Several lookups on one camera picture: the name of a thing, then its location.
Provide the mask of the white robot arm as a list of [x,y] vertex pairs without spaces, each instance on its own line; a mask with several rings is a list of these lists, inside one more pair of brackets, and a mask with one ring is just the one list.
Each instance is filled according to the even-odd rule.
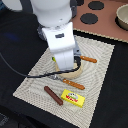
[[59,69],[72,69],[75,39],[70,0],[31,0],[31,3]]

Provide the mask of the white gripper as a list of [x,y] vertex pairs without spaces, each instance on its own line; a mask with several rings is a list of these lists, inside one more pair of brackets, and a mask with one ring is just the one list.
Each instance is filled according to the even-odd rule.
[[74,67],[73,49],[76,47],[73,35],[73,23],[69,22],[57,29],[43,28],[42,31],[59,69],[72,69]]

